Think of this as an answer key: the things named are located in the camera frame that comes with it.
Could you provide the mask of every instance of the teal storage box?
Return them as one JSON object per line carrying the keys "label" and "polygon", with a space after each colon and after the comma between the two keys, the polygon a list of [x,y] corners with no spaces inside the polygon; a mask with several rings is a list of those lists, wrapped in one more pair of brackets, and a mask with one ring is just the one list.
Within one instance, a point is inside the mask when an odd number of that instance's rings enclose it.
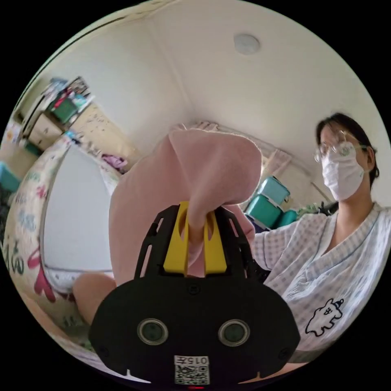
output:
{"label": "teal storage box", "polygon": [[3,189],[15,193],[21,180],[14,175],[4,162],[0,162],[0,185]]}
{"label": "teal storage box", "polygon": [[297,212],[293,209],[289,209],[283,213],[280,218],[277,220],[274,228],[284,227],[285,225],[292,224],[297,220]]}
{"label": "teal storage box", "polygon": [[263,181],[258,193],[271,199],[277,205],[282,205],[284,200],[290,196],[290,191],[274,176]]}
{"label": "teal storage box", "polygon": [[279,205],[268,197],[258,194],[251,200],[245,213],[252,217],[255,223],[261,223],[266,228],[272,228],[283,211]]}
{"label": "teal storage box", "polygon": [[43,153],[39,148],[37,148],[34,144],[30,143],[29,141],[26,142],[24,149],[31,152],[35,156],[41,156]]}

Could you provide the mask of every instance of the ceiling light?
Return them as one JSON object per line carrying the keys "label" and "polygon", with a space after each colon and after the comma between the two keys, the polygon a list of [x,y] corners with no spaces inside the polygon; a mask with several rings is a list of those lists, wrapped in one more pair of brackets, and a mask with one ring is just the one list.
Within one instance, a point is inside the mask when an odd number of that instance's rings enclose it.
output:
{"label": "ceiling light", "polygon": [[233,38],[233,41],[235,43],[236,51],[240,54],[254,54],[261,48],[261,44],[259,43],[258,39],[253,35],[237,34]]}

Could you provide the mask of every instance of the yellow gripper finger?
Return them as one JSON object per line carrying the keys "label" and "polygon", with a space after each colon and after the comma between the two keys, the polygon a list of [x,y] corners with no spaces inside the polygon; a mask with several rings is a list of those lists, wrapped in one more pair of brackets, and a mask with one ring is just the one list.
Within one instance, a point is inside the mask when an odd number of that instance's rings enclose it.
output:
{"label": "yellow gripper finger", "polygon": [[[174,230],[163,265],[165,272],[182,274],[185,277],[187,276],[189,254],[188,206],[189,203],[187,201],[181,202],[179,205]],[[214,212],[208,213],[204,225],[204,257],[205,275],[225,273],[227,264]]]}

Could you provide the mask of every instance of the qr code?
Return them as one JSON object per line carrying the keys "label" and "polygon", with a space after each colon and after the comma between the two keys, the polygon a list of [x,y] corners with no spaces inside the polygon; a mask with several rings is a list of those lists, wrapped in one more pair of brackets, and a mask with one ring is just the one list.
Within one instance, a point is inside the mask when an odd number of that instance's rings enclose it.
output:
{"label": "qr code", "polygon": [[203,357],[175,356],[175,383],[207,385],[209,382],[209,360]]}

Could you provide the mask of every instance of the pink towel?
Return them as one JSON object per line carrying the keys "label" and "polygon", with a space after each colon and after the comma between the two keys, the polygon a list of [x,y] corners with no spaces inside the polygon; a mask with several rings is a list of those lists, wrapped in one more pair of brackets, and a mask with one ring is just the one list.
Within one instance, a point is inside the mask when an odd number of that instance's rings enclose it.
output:
{"label": "pink towel", "polygon": [[[245,137],[194,128],[169,132],[121,178],[112,195],[109,239],[116,284],[133,279],[141,244],[157,214],[181,201],[189,201],[192,232],[199,232],[208,212],[224,205],[251,242],[254,228],[237,204],[258,185],[261,158]],[[194,238],[188,273],[202,277],[202,244]]]}

